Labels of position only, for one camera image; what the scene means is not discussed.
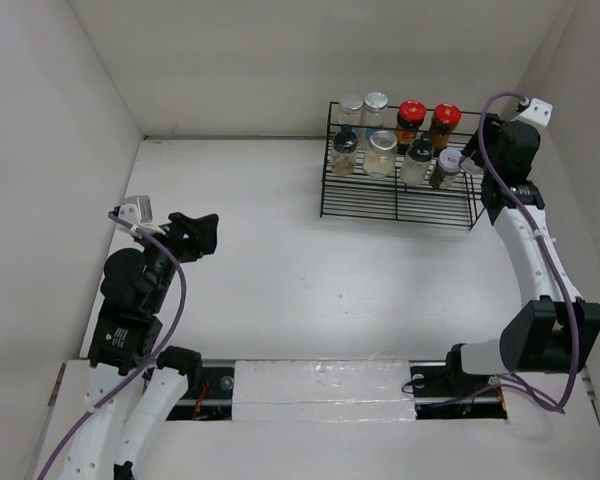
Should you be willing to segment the red lid sauce jar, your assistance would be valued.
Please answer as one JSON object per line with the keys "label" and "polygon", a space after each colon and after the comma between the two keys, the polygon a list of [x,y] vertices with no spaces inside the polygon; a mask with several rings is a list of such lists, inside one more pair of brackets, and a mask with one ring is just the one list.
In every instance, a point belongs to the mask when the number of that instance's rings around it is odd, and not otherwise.
{"label": "red lid sauce jar", "polygon": [[404,155],[416,138],[426,117],[424,104],[417,100],[406,100],[399,106],[396,115],[397,153]]}
{"label": "red lid sauce jar", "polygon": [[454,104],[441,103],[434,108],[429,134],[435,151],[441,151],[447,147],[449,138],[461,119],[462,112]]}

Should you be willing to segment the black cap white bottle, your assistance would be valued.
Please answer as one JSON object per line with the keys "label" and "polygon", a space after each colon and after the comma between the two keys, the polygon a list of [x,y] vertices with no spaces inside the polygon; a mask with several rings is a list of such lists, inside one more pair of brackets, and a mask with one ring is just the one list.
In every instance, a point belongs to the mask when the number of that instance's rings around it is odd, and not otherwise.
{"label": "black cap white bottle", "polygon": [[417,187],[424,181],[433,153],[434,146],[428,132],[413,141],[400,170],[400,179],[406,186]]}

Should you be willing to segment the glass jar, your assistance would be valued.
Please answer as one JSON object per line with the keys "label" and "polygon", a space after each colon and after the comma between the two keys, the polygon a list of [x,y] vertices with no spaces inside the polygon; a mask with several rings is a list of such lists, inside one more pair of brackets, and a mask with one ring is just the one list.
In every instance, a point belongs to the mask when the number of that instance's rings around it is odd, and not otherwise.
{"label": "glass jar", "polygon": [[375,131],[367,140],[362,168],[372,178],[394,173],[398,141],[389,130]]}

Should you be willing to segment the silver lid spice shaker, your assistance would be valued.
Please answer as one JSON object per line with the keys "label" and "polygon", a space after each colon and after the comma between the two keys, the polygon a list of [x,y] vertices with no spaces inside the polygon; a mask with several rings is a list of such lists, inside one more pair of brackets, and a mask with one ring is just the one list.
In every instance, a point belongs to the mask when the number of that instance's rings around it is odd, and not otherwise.
{"label": "silver lid spice shaker", "polygon": [[342,95],[337,110],[338,129],[341,130],[344,126],[349,126],[355,134],[358,134],[363,105],[364,100],[358,94],[346,93]]}

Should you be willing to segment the black cap beige bottle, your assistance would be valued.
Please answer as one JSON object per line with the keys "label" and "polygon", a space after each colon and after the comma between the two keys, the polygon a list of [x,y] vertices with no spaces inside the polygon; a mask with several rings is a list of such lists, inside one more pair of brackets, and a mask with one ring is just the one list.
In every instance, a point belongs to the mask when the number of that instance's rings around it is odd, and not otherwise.
{"label": "black cap beige bottle", "polygon": [[334,136],[331,149],[331,171],[338,176],[351,175],[356,166],[358,138],[351,126],[343,126]]}

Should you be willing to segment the white lid dark jar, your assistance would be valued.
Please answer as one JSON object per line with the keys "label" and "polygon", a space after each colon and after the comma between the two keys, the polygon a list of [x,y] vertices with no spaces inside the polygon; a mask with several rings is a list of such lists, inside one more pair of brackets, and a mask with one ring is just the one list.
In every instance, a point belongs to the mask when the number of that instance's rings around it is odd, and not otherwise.
{"label": "white lid dark jar", "polygon": [[470,175],[482,175],[483,168],[478,165],[471,157],[463,156],[459,162],[460,168]]}

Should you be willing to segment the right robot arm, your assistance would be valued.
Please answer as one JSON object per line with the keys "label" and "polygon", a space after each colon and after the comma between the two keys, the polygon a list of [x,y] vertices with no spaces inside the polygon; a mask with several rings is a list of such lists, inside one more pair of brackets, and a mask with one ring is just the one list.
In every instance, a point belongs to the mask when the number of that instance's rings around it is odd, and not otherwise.
{"label": "right robot arm", "polygon": [[522,307],[498,338],[452,347],[442,381],[453,393],[466,393],[479,376],[557,373],[573,381],[600,333],[600,305],[569,280],[528,178],[540,141],[534,126],[489,113],[463,150],[484,170],[481,201],[508,251]]}

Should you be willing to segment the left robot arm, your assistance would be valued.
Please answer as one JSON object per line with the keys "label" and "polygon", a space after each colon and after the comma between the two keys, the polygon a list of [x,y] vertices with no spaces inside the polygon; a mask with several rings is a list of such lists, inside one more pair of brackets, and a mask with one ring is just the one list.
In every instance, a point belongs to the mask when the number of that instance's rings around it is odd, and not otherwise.
{"label": "left robot arm", "polygon": [[187,299],[182,268],[214,254],[219,217],[180,212],[145,221],[131,203],[108,217],[139,243],[104,265],[103,303],[89,347],[83,413],[41,467],[62,479],[135,479],[169,413],[202,387],[200,353],[173,346]]}

